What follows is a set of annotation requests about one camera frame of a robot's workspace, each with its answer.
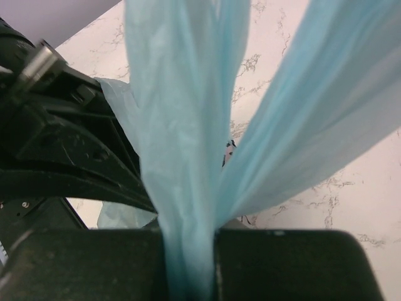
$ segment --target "translucent plastic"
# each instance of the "translucent plastic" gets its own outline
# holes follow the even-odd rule
[[[249,1],[126,0],[125,22],[130,87],[102,86],[140,154],[173,300],[211,297],[218,227],[319,183],[400,125],[397,0],[311,1],[223,173]]]

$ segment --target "white marble surface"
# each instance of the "white marble surface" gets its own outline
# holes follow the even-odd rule
[[[240,139],[305,11],[307,0],[253,0],[251,30],[232,100]],[[58,48],[74,68],[128,81],[123,3]],[[395,132],[330,179],[280,206],[248,216],[254,228],[326,228],[352,233],[372,263],[387,300],[401,300],[401,139]],[[71,201],[89,227],[101,204]]]

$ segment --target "blue plastic bag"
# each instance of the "blue plastic bag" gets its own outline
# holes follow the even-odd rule
[[[173,300],[211,297],[218,227],[319,183],[400,125],[401,4],[314,0],[221,173],[248,22],[244,0],[126,0],[130,86],[102,84],[140,154]]]

